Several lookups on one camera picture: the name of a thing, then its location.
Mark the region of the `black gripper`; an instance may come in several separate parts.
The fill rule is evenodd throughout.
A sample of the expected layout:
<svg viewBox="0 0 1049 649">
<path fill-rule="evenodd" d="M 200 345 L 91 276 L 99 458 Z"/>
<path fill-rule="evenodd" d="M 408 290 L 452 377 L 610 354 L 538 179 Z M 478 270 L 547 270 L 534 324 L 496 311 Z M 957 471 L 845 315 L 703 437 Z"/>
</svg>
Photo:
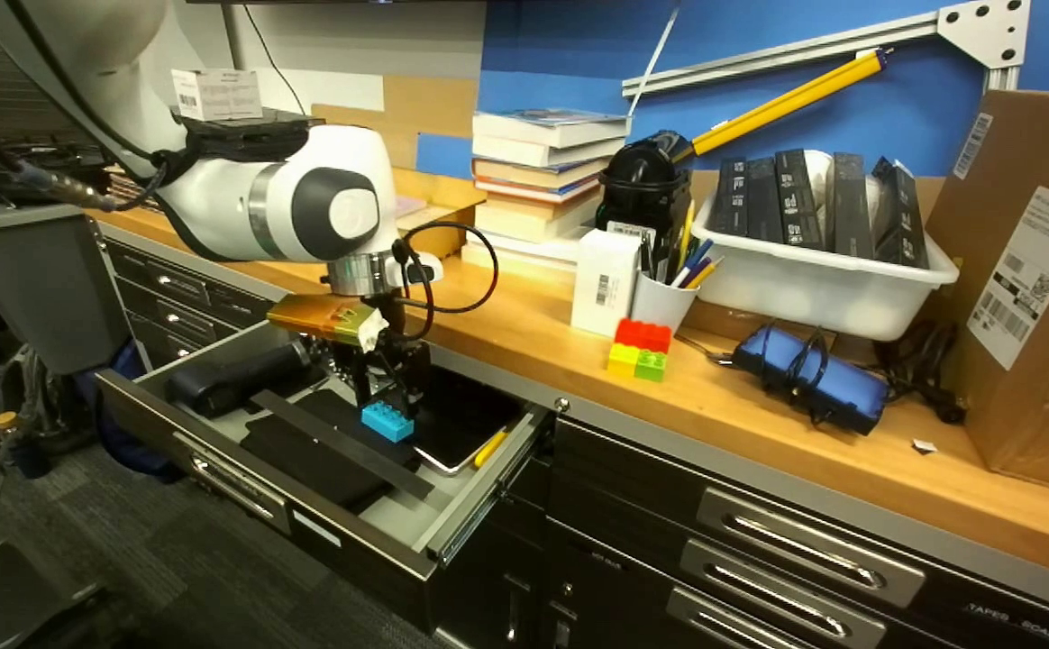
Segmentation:
<svg viewBox="0 0 1049 649">
<path fill-rule="evenodd" d="M 408 290 L 432 290 L 432 268 L 417 251 L 356 251 L 331 263 L 331 290 L 368 302 L 386 316 L 386 333 L 371 354 L 356 349 L 348 361 L 356 407 L 377 399 L 377 373 L 386 373 L 393 384 L 403 384 L 403 413 L 417 413 L 425 399 L 423 367 L 403 364 L 417 354 L 425 328 L 408 333 Z"/>
</svg>

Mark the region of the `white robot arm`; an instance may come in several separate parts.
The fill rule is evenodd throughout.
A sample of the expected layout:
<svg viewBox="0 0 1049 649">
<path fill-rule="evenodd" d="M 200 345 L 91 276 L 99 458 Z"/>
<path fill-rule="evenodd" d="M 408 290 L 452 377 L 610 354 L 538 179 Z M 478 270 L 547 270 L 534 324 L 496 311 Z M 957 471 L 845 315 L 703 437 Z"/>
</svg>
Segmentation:
<svg viewBox="0 0 1049 649">
<path fill-rule="evenodd" d="M 0 0 L 0 49 L 95 138 L 207 260 L 312 260 L 381 315 L 368 357 L 403 333 L 403 238 L 386 140 L 307 115 L 210 119 L 171 95 L 196 71 L 172 0 Z"/>
</svg>

